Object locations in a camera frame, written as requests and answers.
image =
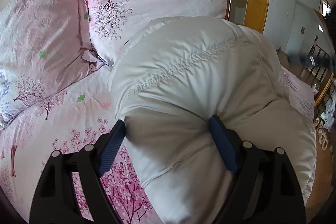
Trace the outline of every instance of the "blue gripper pad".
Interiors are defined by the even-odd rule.
[[[226,168],[237,174],[240,171],[238,153],[241,139],[235,131],[227,129],[217,115],[210,118],[209,131]]]
[[[112,135],[100,154],[100,166],[98,168],[98,174],[100,177],[111,169],[114,159],[126,135],[125,123],[118,120],[110,133]]]

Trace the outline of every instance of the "pink floral bed sheet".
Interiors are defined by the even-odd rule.
[[[289,90],[289,101],[291,106],[301,114],[305,115],[312,122],[314,120],[315,106],[313,90],[290,71],[286,70],[284,67],[282,69]]]
[[[95,143],[115,124],[107,86],[111,70],[112,67],[103,66],[29,107],[0,135],[0,185],[26,221],[34,190],[51,152],[79,151],[84,145]],[[78,173],[73,173],[73,181],[81,213],[92,219]],[[141,187],[124,145],[101,183],[124,223],[162,223]]]

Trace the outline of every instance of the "bed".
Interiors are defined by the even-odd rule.
[[[113,108],[115,98],[111,93],[113,89],[111,83],[114,81],[111,76],[115,73],[113,65],[120,60],[120,53],[125,52],[124,45],[130,47],[135,37],[139,38],[139,34],[131,32],[131,28],[127,26],[136,26],[136,29],[144,29],[149,34],[147,23],[159,17],[224,18],[227,0],[197,0],[195,3],[190,0],[179,0],[179,5],[176,5],[176,0],[169,0],[170,2],[166,1],[169,12],[161,12],[159,15],[145,13],[141,10],[142,6],[146,8],[149,5],[159,5],[152,0],[148,2],[145,0],[47,0],[48,5],[51,6],[67,3],[66,11],[43,10],[41,2],[38,2],[38,5],[30,8],[29,15],[34,14],[37,18],[39,13],[47,10],[55,16],[55,21],[50,21],[52,24],[42,22],[42,25],[39,25],[40,28],[49,29],[48,24],[55,24],[67,30],[66,37],[62,37],[57,30],[44,29],[43,33],[52,33],[53,39],[48,40],[48,44],[43,47],[41,47],[41,41],[48,38],[40,37],[41,34],[35,32],[38,42],[32,44],[33,42],[28,41],[25,30],[33,29],[34,26],[24,23],[32,19],[24,18],[25,15],[19,13],[20,5],[29,9],[26,4],[40,0],[25,1],[18,5],[19,0],[13,0],[8,9],[2,12],[6,18],[9,16],[18,18],[21,25],[18,26],[17,22],[10,20],[5,21],[3,23],[5,29],[11,29],[11,31],[3,37],[8,38],[13,35],[13,29],[23,29],[22,33],[18,32],[15,35],[25,41],[30,51],[26,54],[26,48],[22,48],[20,44],[11,48],[5,44],[8,43],[5,42],[6,39],[2,41],[8,46],[4,56],[9,57],[9,60],[6,62],[1,60],[0,63],[2,64],[0,77],[2,80],[1,125],[3,129],[0,135],[0,185],[15,210],[24,220],[28,221],[34,190],[51,152],[53,150],[60,150],[63,153],[78,151],[84,145],[94,143],[101,134],[109,132],[115,124],[116,114]],[[199,5],[205,1],[209,4]],[[180,6],[193,7],[193,9],[186,12],[185,8],[179,10]],[[69,18],[71,8],[74,9],[73,20],[76,21],[73,25],[64,24],[63,19]],[[106,24],[105,19],[100,17],[100,11],[105,11],[106,8],[111,8],[112,13],[117,14],[118,20],[115,25],[110,22]],[[139,16],[143,17],[143,14],[146,14],[145,19],[138,23],[137,19]],[[48,18],[49,16],[43,14],[42,17]],[[240,30],[235,30],[251,41],[263,40],[263,38],[256,38],[258,34],[247,28],[241,27]],[[69,37],[71,37],[71,44],[70,42],[65,44],[64,41],[70,39]],[[10,59],[11,56],[20,55],[23,56],[21,60]],[[28,65],[24,64],[24,58],[30,60]],[[23,65],[8,65],[20,62]],[[31,73],[30,68],[32,67],[35,69],[34,73]],[[43,78],[46,72],[49,76],[48,82]],[[289,96],[291,106],[297,109],[298,113],[302,114],[300,118],[309,124],[314,114],[312,92],[285,69],[281,75],[277,81],[285,81],[284,85],[288,87],[287,91],[284,89],[284,97]],[[305,201],[310,195],[314,182],[316,159],[313,135],[310,135],[309,142],[311,156],[307,161],[306,170],[303,171],[306,177],[303,187]],[[73,173],[73,182],[82,216],[91,219],[76,173]],[[124,223],[162,223],[142,188],[130,152],[124,145],[121,146],[111,170],[101,178],[101,183],[109,201]]]

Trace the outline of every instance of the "puffy garment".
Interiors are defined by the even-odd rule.
[[[164,223],[212,223],[232,173],[208,131],[217,114],[258,148],[285,149],[304,201],[315,174],[313,124],[289,104],[275,48],[210,17],[153,20],[124,47],[109,88],[142,187]]]

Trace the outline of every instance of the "green flower print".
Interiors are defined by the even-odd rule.
[[[77,98],[77,102],[84,101],[84,99],[85,99],[85,95],[82,94],[82,95],[80,95],[80,96]]]
[[[44,58],[45,56],[46,56],[45,51],[40,51],[39,58],[41,59],[41,58]]]

